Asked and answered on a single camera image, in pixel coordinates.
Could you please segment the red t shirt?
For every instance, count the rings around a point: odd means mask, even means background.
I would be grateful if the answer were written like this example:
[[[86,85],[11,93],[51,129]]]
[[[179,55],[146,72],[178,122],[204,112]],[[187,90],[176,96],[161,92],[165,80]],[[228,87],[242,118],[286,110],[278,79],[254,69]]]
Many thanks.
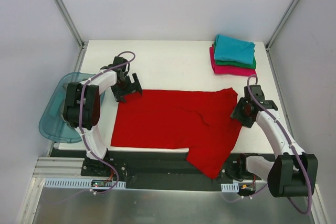
[[[144,90],[119,103],[113,147],[188,149],[186,160],[215,179],[235,147],[241,124],[230,117],[233,88],[219,91]]]

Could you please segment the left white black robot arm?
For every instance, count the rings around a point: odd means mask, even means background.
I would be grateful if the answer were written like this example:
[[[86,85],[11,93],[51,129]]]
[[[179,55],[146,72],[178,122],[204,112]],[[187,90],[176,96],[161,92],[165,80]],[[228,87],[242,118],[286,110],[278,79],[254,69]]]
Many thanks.
[[[130,63],[136,58],[131,51],[123,51],[115,56],[113,63],[102,67],[92,77],[67,85],[62,116],[81,137],[86,147],[84,166],[89,172],[99,176],[109,173],[117,175],[110,164],[108,149],[103,142],[98,127],[100,120],[100,96],[111,89],[116,102],[125,103],[125,97],[138,92],[142,87],[136,73],[129,77]]]

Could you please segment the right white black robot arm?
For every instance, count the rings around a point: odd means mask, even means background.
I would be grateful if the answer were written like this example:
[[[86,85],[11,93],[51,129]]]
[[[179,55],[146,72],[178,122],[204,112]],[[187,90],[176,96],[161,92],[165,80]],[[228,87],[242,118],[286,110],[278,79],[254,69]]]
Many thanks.
[[[309,197],[315,189],[318,159],[301,148],[282,125],[278,107],[266,100],[260,85],[244,87],[241,97],[230,115],[243,127],[257,124],[274,152],[271,162],[258,154],[244,154],[236,173],[242,179],[253,174],[267,182],[274,197]]]

